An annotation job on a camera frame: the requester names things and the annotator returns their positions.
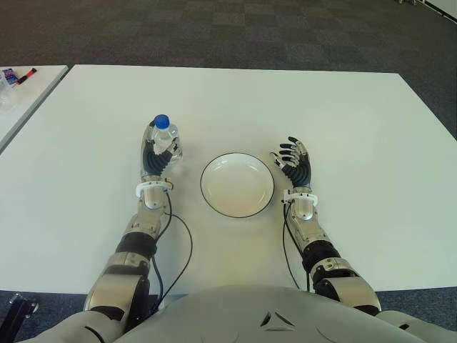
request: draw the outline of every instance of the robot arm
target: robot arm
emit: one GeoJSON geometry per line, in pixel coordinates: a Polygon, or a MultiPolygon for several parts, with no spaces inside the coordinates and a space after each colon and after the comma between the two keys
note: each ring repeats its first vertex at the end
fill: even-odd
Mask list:
{"type": "Polygon", "coordinates": [[[140,324],[149,315],[149,270],[161,234],[161,218],[168,191],[173,185],[161,178],[177,148],[155,154],[151,133],[144,132],[141,145],[141,183],[136,188],[138,212],[133,215],[116,251],[91,288],[84,311],[79,312],[34,339],[25,342],[109,343],[140,324]]]}
{"type": "Polygon", "coordinates": [[[291,223],[289,233],[303,261],[303,268],[313,280],[317,294],[340,301],[363,312],[376,315],[381,311],[378,297],[332,245],[318,223],[317,196],[312,194],[311,165],[305,146],[289,137],[291,144],[281,144],[279,153],[271,153],[275,164],[292,181],[293,189],[284,192],[287,206],[284,217],[291,223]]]}

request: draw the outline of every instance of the checkered carpet pattern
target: checkered carpet pattern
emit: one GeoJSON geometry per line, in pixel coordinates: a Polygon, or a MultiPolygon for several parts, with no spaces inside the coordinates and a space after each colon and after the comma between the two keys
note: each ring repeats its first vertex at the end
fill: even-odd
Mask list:
{"type": "Polygon", "coordinates": [[[4,0],[4,8],[0,65],[393,72],[457,136],[457,25],[423,4],[4,0]]]}

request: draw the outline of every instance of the blue bottle cap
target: blue bottle cap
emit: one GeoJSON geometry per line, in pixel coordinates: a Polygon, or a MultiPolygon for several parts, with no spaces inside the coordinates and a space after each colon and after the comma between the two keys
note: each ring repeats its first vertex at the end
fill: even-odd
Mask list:
{"type": "Polygon", "coordinates": [[[154,118],[154,123],[157,126],[157,129],[163,130],[170,126],[170,119],[165,114],[159,114],[154,118]]]}

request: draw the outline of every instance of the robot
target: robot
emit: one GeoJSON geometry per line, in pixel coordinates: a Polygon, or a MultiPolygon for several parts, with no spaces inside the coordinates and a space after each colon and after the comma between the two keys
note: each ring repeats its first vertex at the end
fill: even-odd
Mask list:
{"type": "Polygon", "coordinates": [[[162,173],[179,149],[175,139],[156,154],[153,127],[154,122],[147,126],[141,145],[138,212],[89,292],[84,310],[24,342],[457,342],[457,332],[381,311],[374,290],[319,225],[309,155],[293,137],[271,156],[292,183],[283,195],[284,224],[315,293],[231,286],[149,309],[148,275],[151,264],[155,267],[156,244],[164,232],[161,218],[172,190],[162,173]]]}

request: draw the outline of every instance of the red marker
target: red marker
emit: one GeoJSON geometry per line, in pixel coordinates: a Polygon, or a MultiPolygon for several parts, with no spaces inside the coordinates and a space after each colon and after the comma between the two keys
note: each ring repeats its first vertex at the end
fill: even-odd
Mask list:
{"type": "Polygon", "coordinates": [[[29,71],[27,74],[25,74],[23,77],[21,77],[19,80],[16,81],[17,84],[21,84],[24,81],[26,81],[30,76],[36,73],[36,69],[32,68],[31,71],[29,71]]]}

